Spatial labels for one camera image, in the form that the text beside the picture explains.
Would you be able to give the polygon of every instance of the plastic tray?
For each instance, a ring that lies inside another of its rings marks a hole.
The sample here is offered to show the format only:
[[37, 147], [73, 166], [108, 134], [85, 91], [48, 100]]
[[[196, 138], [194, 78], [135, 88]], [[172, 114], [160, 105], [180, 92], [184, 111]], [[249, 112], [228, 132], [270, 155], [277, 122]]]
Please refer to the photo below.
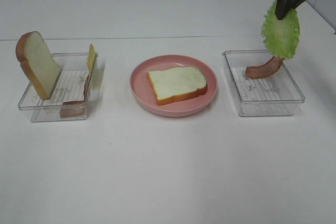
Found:
[[50, 99], [41, 99], [33, 85], [28, 84], [18, 109], [25, 111], [31, 122], [66, 121], [86, 119], [99, 93], [97, 83], [97, 58], [87, 82], [87, 92], [84, 96], [84, 86], [89, 74], [87, 67], [88, 53], [53, 54], [62, 72], [58, 78]]
[[263, 79], [246, 77], [248, 66], [271, 59], [267, 50], [225, 51], [224, 73], [240, 116], [294, 115], [305, 97], [284, 64]]

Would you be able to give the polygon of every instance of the food item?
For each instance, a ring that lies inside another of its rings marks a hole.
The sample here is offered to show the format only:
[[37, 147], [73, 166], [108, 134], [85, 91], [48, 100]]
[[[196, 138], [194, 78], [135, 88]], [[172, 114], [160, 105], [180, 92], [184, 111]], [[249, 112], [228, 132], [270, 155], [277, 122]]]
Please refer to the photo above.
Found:
[[277, 1], [275, 0], [265, 16], [266, 20], [262, 25], [261, 34], [265, 37], [264, 43], [271, 55], [291, 59], [295, 55], [300, 37], [297, 11], [291, 9], [282, 20], [278, 20], [275, 15], [276, 6]]
[[94, 60], [96, 59], [96, 51], [94, 49], [93, 44], [90, 44], [89, 46], [89, 53], [88, 53], [88, 60], [87, 60], [87, 65], [88, 65], [88, 69], [89, 69], [89, 74], [92, 73], [93, 70], [93, 65], [95, 64]]
[[16, 58], [42, 99], [51, 97], [61, 68], [55, 62], [41, 34], [32, 31], [21, 36], [16, 45]]
[[251, 79], [259, 79], [276, 73], [283, 60], [291, 59], [295, 55], [299, 43], [300, 25], [297, 11], [291, 9], [282, 20], [275, 15], [277, 1], [265, 16], [265, 22], [261, 28], [261, 34], [265, 37], [265, 47], [273, 57], [264, 65], [246, 68], [246, 76]]
[[194, 67], [175, 67], [148, 71], [157, 105], [182, 101], [205, 94], [207, 83], [201, 71]]
[[[84, 100], [64, 102], [62, 105], [63, 108], [59, 111], [59, 116], [61, 118], [74, 118], [84, 115], [85, 113], [86, 105]], [[69, 108], [67, 108], [64, 105], [78, 105], [79, 107], [73, 108], [72, 106], [69, 106]]]
[[273, 56], [269, 61], [261, 66], [250, 66], [246, 68], [245, 74], [250, 79], [261, 79], [275, 74], [284, 59]]
[[89, 69], [89, 74], [85, 79], [84, 83], [84, 91], [83, 91], [83, 100], [79, 101], [67, 101], [63, 102], [62, 105], [78, 105], [77, 108], [73, 108], [73, 106], [63, 106], [63, 108], [59, 111], [59, 116], [61, 118], [74, 118], [77, 116], [81, 116], [85, 114], [86, 111], [86, 96], [89, 95], [89, 82], [91, 80], [91, 74], [94, 66], [94, 62], [96, 60], [96, 51], [94, 49], [93, 44], [90, 44], [89, 47], [89, 53], [88, 53], [88, 59], [87, 59], [87, 66]]

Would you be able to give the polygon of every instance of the lettuce leaf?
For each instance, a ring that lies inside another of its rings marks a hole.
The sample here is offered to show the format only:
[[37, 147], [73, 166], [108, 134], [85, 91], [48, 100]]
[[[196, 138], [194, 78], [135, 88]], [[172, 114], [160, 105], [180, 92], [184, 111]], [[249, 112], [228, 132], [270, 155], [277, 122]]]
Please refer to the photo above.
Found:
[[299, 43], [300, 25], [297, 11], [291, 9], [284, 19], [278, 20], [275, 15], [277, 0], [265, 15], [265, 22], [261, 28], [261, 34], [265, 37], [265, 47], [273, 56], [291, 59], [295, 55]]

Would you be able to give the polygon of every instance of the yellow cheese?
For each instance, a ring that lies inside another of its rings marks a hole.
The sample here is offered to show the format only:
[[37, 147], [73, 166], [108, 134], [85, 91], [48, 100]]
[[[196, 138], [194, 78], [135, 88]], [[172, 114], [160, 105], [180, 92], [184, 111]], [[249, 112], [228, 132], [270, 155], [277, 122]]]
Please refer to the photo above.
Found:
[[89, 72], [90, 74], [92, 73], [92, 70], [93, 70], [93, 64], [94, 64], [94, 60], [96, 59], [96, 51], [94, 49], [94, 46], [93, 44], [90, 44], [90, 47], [89, 47], [89, 54], [88, 54], [88, 60], [87, 60], [87, 65], [88, 65], [88, 68], [89, 68]]

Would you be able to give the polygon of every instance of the bread slice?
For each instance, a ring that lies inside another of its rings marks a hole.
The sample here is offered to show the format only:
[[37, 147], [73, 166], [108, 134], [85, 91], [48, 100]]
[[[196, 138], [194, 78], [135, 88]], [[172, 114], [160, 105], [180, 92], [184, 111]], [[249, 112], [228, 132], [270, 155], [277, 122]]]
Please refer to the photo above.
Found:
[[41, 34], [32, 31], [21, 36], [16, 45], [16, 58], [42, 99], [51, 97], [61, 73]]
[[157, 105], [182, 101], [205, 94], [207, 83], [201, 71], [194, 67], [175, 67], [148, 71]]

